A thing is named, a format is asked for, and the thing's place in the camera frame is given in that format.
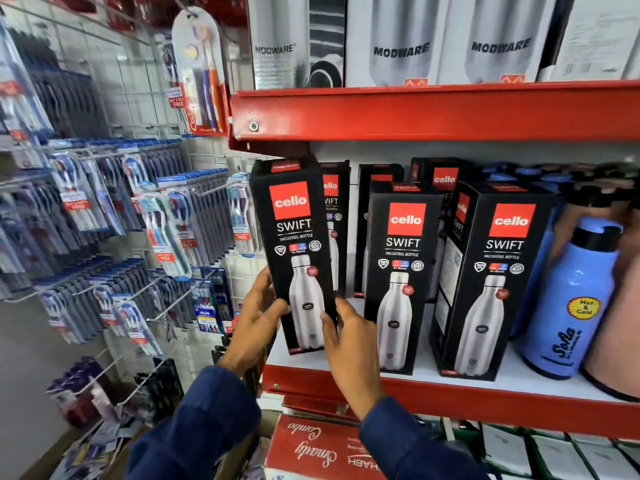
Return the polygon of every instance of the barcode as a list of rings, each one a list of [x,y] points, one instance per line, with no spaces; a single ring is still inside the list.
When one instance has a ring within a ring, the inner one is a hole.
[[[571,75],[574,72],[575,73],[579,73],[579,74],[588,74],[591,71],[591,66],[593,64],[591,62],[585,62],[582,64],[577,64],[577,63],[570,63],[570,64],[565,64],[564,65],[564,71],[563,71],[563,76],[564,75]]]

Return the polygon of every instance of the hand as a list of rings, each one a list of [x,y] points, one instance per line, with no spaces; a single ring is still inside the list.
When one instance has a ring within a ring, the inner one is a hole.
[[[335,304],[344,327],[338,340],[333,321],[323,313],[324,349],[333,380],[362,421],[385,396],[380,381],[377,327],[358,315],[347,300],[336,298]]]
[[[269,268],[265,267],[244,298],[233,339],[218,362],[219,366],[240,377],[258,362],[276,332],[278,320],[289,312],[289,305],[282,298],[274,301],[269,309],[264,311],[273,300],[273,296],[271,274]]]

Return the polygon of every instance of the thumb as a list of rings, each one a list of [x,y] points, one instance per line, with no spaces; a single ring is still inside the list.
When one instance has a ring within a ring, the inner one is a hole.
[[[335,331],[335,324],[331,317],[326,313],[322,313],[322,332],[324,335],[324,350],[331,355],[338,348],[338,334]]]
[[[273,325],[276,325],[280,317],[283,316],[285,313],[289,313],[289,311],[290,311],[289,304],[282,298],[278,298],[276,301],[274,301],[271,304],[271,306],[267,309],[267,311],[264,313],[264,316],[262,318],[265,319],[267,322],[272,323]]]

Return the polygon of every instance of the person's left hand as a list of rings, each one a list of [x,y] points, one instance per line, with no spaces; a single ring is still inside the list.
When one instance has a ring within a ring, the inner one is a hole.
[[[219,366],[240,377],[258,361],[276,332],[278,320],[289,312],[289,305],[282,298],[278,298],[264,311],[271,300],[271,273],[265,266],[244,298],[234,336],[218,362]]]

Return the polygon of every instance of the person's right hand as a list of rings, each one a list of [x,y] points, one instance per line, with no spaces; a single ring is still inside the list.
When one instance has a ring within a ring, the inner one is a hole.
[[[364,320],[351,304],[335,299],[344,327],[340,340],[333,321],[323,313],[324,349],[333,380],[362,421],[385,396],[380,381],[376,324]]]

